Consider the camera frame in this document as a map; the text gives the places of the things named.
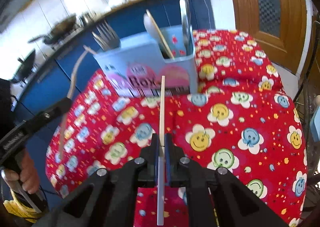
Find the yellow sleeve left forearm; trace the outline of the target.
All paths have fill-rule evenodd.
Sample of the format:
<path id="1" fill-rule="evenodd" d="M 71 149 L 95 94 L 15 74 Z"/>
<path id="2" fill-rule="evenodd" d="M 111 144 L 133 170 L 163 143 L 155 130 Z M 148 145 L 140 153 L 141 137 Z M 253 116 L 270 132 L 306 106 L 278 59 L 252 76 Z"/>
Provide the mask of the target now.
<path id="1" fill-rule="evenodd" d="M 22 196 L 19 196 L 18 193 L 14 192 L 13 190 L 10 190 L 10 192 L 12 200 L 5 200 L 3 205 L 7 212 L 11 215 L 25 219 L 30 223 L 36 223 L 48 212 L 48 209 L 46 208 L 43 212 L 37 213 L 32 207 L 29 207 L 26 203 L 23 203 Z"/>

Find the left hand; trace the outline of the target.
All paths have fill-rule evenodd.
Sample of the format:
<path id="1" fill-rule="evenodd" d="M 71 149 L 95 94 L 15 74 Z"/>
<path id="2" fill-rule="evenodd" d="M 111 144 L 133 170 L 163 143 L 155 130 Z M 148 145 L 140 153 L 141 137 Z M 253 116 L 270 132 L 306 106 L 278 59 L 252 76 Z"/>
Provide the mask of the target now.
<path id="1" fill-rule="evenodd" d="M 40 187 L 40 180 L 33 159 L 26 150 L 24 150 L 21 160 L 21 172 L 16 173 L 10 169 L 3 169 L 1 176 L 8 187 L 19 194 L 21 194 L 21 192 L 16 186 L 18 180 L 22 182 L 22 189 L 29 194 L 36 193 Z"/>

